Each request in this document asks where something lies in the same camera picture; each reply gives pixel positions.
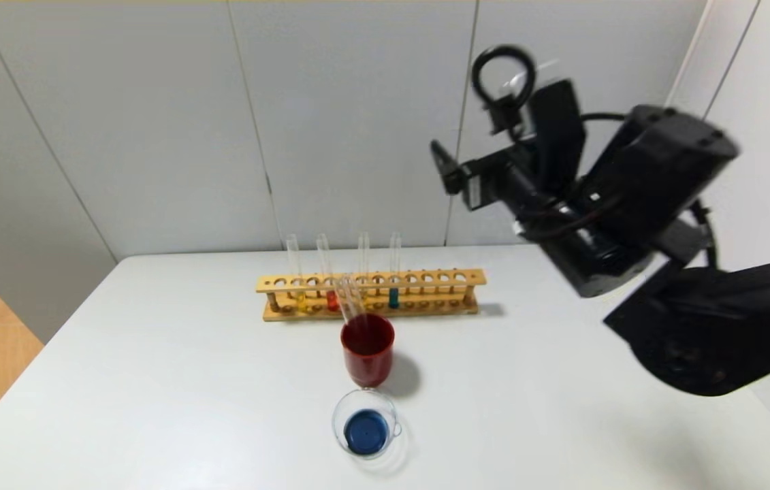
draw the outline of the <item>wooden test tube rack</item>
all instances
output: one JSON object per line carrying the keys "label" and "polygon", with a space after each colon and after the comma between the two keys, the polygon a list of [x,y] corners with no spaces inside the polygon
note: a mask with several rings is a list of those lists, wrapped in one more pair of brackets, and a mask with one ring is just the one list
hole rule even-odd
{"label": "wooden test tube rack", "polygon": [[[342,274],[334,274],[333,280]],[[382,316],[431,316],[431,314],[475,314],[475,286],[487,284],[482,269],[404,270],[353,274],[357,288],[365,297],[369,313]],[[400,292],[400,307],[388,306],[389,289]],[[290,320],[342,319],[340,311],[327,309],[327,292],[333,291],[322,274],[303,276],[261,276],[256,292],[267,295],[263,308],[266,322]],[[306,310],[298,310],[297,294],[306,294]]]}

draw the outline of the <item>yellow liquid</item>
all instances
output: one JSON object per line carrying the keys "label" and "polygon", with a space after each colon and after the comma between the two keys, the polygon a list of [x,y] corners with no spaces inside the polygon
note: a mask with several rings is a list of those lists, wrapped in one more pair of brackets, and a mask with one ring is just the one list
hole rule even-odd
{"label": "yellow liquid", "polygon": [[306,311],[306,293],[297,293],[297,311]]}

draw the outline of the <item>empty test tube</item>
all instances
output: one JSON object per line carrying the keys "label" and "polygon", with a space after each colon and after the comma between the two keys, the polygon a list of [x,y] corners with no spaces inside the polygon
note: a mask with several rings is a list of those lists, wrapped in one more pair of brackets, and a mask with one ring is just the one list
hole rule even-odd
{"label": "empty test tube", "polygon": [[[359,274],[359,281],[362,285],[369,285],[370,282],[370,234],[367,232],[360,233],[360,237],[357,239],[357,254],[359,255],[359,263],[357,264],[357,273]],[[360,289],[361,297],[366,297],[366,289]]]}
{"label": "empty test tube", "polygon": [[[389,282],[400,281],[397,275],[400,273],[400,248],[402,243],[403,239],[400,238],[400,232],[394,232],[391,235],[391,277],[388,278]],[[394,309],[400,307],[400,288],[390,288],[388,290],[387,305]]]}
{"label": "empty test tube", "polygon": [[327,290],[327,309],[339,311],[339,301],[336,299],[336,280],[333,278],[333,266],[330,260],[330,245],[327,242],[327,235],[319,233],[315,239],[315,245],[319,249],[319,260],[321,261],[321,276],[323,281],[329,280],[331,288]]}
{"label": "empty test tube", "polygon": [[364,301],[360,297],[360,291],[350,274],[344,274],[336,282],[338,289],[339,307],[342,310],[342,316],[346,323],[360,317],[356,322],[356,327],[366,328],[366,310]]}
{"label": "empty test tube", "polygon": [[[291,263],[291,273],[300,279],[298,281],[300,285],[303,285],[303,271],[300,269],[300,246],[297,243],[297,236],[294,233],[288,235],[288,240],[285,243],[288,247],[288,262]],[[296,279],[291,280],[291,284],[297,282]],[[297,298],[297,311],[306,311],[306,293],[298,291],[294,293]]]}

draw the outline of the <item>red liquid in cup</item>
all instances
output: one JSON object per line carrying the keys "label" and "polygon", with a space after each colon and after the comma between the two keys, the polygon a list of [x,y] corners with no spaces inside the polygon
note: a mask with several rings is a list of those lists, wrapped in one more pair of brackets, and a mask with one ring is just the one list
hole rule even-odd
{"label": "red liquid in cup", "polygon": [[345,368],[351,380],[362,388],[381,385],[391,373],[394,346],[391,322],[378,314],[361,314],[343,325],[340,337]]}

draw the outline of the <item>test tube with teal liquid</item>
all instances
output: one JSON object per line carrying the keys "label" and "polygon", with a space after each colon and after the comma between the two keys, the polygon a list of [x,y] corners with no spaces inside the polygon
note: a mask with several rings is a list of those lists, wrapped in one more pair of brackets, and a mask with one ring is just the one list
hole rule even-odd
{"label": "test tube with teal liquid", "polygon": [[[400,237],[400,232],[394,232],[391,235],[391,276],[388,278],[390,282],[399,282],[400,276],[400,248],[402,247],[403,239]],[[387,305],[394,310],[400,307],[400,288],[388,289]]]}

